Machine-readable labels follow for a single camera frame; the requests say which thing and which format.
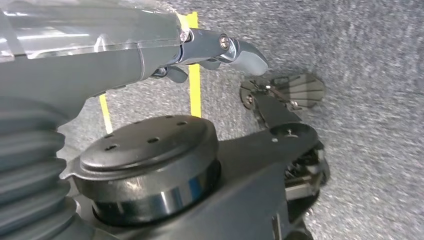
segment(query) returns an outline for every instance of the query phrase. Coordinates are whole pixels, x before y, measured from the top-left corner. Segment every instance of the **black circular cap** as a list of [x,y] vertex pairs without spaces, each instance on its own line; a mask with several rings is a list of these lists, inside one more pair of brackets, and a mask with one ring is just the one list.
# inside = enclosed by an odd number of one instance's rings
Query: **black circular cap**
[[161,116],[126,125],[92,144],[80,166],[95,172],[147,167],[186,152],[215,128],[194,116]]

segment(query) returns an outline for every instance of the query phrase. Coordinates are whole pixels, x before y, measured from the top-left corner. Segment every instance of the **plastic wrap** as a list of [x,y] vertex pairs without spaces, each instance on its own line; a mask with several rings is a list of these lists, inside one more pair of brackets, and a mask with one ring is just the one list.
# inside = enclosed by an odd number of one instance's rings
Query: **plastic wrap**
[[189,29],[156,0],[2,0],[0,63],[178,46]]

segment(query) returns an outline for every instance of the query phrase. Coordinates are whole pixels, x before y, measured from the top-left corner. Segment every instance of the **clear plastic film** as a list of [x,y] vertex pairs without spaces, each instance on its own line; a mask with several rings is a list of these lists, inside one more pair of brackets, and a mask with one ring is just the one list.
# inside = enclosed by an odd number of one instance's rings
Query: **clear plastic film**
[[156,0],[1,0],[0,63],[179,46],[185,18]]

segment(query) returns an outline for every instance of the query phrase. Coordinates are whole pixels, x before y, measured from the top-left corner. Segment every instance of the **gray carpet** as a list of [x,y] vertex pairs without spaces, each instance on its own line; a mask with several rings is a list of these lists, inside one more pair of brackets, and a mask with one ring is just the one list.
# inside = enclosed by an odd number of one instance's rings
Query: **gray carpet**
[[[317,240],[424,236],[424,1],[174,0],[200,27],[248,40],[270,60],[263,78],[310,71],[327,86],[303,114],[326,145],[332,180],[307,223]],[[243,74],[201,71],[202,114],[220,139],[257,131],[239,100]],[[149,79],[107,93],[114,129],[190,112],[188,84]],[[60,130],[70,159],[105,134],[98,99]]]

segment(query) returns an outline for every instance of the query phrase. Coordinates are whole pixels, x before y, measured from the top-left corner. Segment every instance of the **yellow tape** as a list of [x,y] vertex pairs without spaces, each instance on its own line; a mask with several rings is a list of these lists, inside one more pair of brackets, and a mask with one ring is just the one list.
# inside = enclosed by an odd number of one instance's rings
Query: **yellow tape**
[[[193,12],[187,15],[188,26],[190,28],[199,28],[198,13]],[[190,110],[191,115],[202,117],[202,96],[200,82],[200,66],[198,64],[188,66],[188,79],[190,84]]]
[[111,115],[109,114],[108,102],[106,101],[106,94],[102,94],[98,97],[101,106],[101,112],[103,113],[104,126],[106,127],[106,133],[110,134],[114,131],[112,128]]

